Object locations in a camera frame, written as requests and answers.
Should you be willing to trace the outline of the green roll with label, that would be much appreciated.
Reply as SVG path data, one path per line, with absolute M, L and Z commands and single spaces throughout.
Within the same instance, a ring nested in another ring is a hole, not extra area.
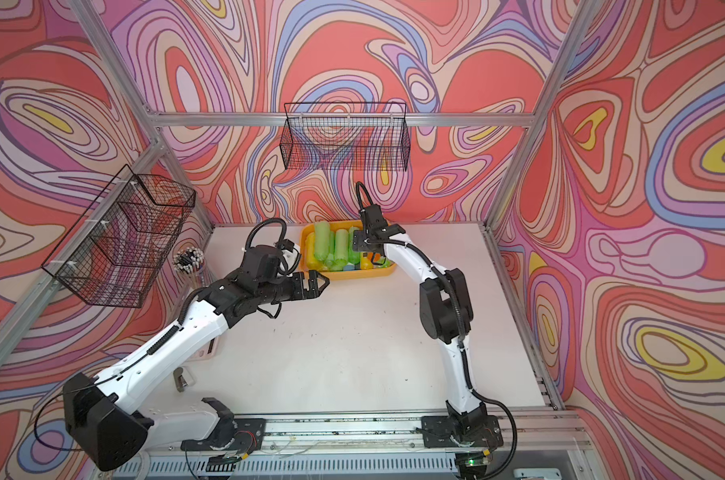
M 362 253 L 354 249 L 354 234 L 358 231 L 358 227 L 352 226 L 348 230 L 348 263 L 352 265 L 360 264 L 360 256 Z

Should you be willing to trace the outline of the green yellow trash bag roll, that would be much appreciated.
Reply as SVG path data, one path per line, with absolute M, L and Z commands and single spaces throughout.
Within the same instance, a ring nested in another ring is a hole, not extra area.
M 372 260 L 368 258 L 368 256 L 363 255 L 360 258 L 360 269 L 362 270 L 372 270 L 374 268 Z

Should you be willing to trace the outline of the orange plastic storage box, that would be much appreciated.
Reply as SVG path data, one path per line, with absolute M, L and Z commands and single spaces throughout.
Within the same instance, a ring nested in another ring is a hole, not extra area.
M 300 260 L 300 271 L 304 272 L 310 271 L 306 269 L 306 260 L 304 260 L 304 242 L 306 241 L 306 236 L 308 236 L 310 232 L 314 232 L 314 223 L 304 226 L 304 229 L 302 230 L 302 239 L 300 240 L 300 251 L 302 251 L 302 259 Z M 331 221 L 328 223 L 330 223 L 330 230 L 332 231 L 336 231 L 338 229 L 349 230 L 352 226 L 356 226 L 358 227 L 358 229 L 362 228 L 362 222 L 360 222 L 360 220 Z M 368 258 L 371 259 L 370 253 L 362 253 L 362 256 L 363 255 L 366 255 L 368 256 Z M 352 265 L 349 263 L 343 270 L 340 271 L 328 271 L 326 270 L 326 268 L 324 268 L 324 266 L 322 266 L 322 269 L 319 272 L 322 273 L 322 275 L 326 275 L 326 277 L 328 277 L 328 279 L 330 280 L 357 280 L 364 278 L 388 276 L 394 273 L 396 269 L 397 266 L 394 264 L 394 262 L 393 265 L 389 268 L 376 268 L 376 266 L 374 266 L 372 270 L 362 270 L 360 269 L 360 264 Z

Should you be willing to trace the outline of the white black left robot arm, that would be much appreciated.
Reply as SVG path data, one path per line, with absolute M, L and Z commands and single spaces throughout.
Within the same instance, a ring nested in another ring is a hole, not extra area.
M 206 410 L 166 418 L 140 412 L 146 398 L 200 348 L 266 306 L 320 297 L 330 284 L 316 271 L 286 273 L 284 253 L 246 248 L 240 267 L 194 290 L 177 320 L 128 357 L 94 377 L 79 373 L 62 388 L 66 433 L 102 471 L 116 470 L 148 443 L 225 450 L 238 439 L 232 411 L 214 397 Z

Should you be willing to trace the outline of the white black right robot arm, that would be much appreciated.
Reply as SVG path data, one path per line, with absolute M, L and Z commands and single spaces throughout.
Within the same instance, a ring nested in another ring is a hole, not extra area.
M 420 250 L 398 224 L 390 224 L 378 205 L 360 208 L 362 229 L 354 234 L 354 248 L 380 254 L 401 268 L 419 286 L 419 317 L 426 334 L 441 344 L 446 373 L 449 432 L 429 431 L 434 440 L 447 438 L 458 446 L 477 441 L 490 450 L 504 445 L 498 419 L 488 414 L 490 405 L 507 416 L 512 428 L 510 454 L 518 447 L 518 429 L 511 410 L 499 400 L 480 394 L 473 385 L 469 361 L 469 334 L 474 310 L 466 276 L 462 270 L 447 269 Z

